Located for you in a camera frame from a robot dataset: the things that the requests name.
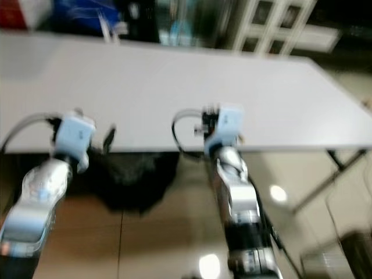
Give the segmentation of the black bag under table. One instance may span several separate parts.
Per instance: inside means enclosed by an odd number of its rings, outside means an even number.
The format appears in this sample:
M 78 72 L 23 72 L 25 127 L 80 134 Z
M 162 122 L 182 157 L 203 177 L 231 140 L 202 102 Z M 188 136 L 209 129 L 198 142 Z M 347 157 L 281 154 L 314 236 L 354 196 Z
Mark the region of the black bag under table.
M 164 199 L 179 160 L 178 152 L 93 154 L 83 180 L 111 212 L 142 215 Z

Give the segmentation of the white cabinet with glass doors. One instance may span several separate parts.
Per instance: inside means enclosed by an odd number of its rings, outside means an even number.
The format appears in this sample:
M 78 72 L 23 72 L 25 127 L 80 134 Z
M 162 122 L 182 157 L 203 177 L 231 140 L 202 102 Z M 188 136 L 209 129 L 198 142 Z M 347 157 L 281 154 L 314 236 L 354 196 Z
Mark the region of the white cabinet with glass doors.
M 337 28 L 308 24 L 317 0 L 233 0 L 224 48 L 287 56 L 293 50 L 330 53 L 340 40 Z

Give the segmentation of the blue box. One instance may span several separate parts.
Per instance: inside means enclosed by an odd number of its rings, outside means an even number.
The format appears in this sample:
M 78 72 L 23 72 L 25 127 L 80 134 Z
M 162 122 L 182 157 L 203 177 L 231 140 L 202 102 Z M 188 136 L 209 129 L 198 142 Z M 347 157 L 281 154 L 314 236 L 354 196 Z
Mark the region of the blue box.
M 122 21 L 114 0 L 52 0 L 51 26 L 61 34 L 101 37 L 101 22 L 110 27 Z

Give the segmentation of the dark metal table leg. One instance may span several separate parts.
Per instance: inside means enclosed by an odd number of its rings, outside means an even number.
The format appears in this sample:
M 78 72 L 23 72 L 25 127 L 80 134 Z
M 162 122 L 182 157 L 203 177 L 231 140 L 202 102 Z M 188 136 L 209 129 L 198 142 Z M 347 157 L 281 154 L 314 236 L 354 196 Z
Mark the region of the dark metal table leg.
M 353 167 L 360 159 L 367 155 L 368 149 L 358 149 L 358 151 L 354 152 L 353 156 L 350 159 L 340 160 L 338 158 L 337 149 L 326 149 L 327 156 L 335 164 L 337 170 L 333 171 L 330 176 L 324 179 L 321 184 L 319 184 L 315 189 L 313 189 L 308 195 L 306 195 L 300 202 L 298 202 L 291 210 L 293 215 L 298 214 L 303 210 L 303 208 L 307 207 L 309 203 L 311 203 L 316 197 L 326 191 L 327 188 L 331 186 L 332 183 L 335 182 L 341 175 L 351 167 Z

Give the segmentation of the red box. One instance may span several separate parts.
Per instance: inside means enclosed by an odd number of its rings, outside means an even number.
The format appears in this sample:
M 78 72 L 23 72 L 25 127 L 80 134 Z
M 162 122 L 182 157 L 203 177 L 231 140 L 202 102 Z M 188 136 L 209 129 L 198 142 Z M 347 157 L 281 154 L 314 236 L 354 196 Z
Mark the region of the red box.
M 11 30 L 27 30 L 20 0 L 0 0 L 0 27 Z

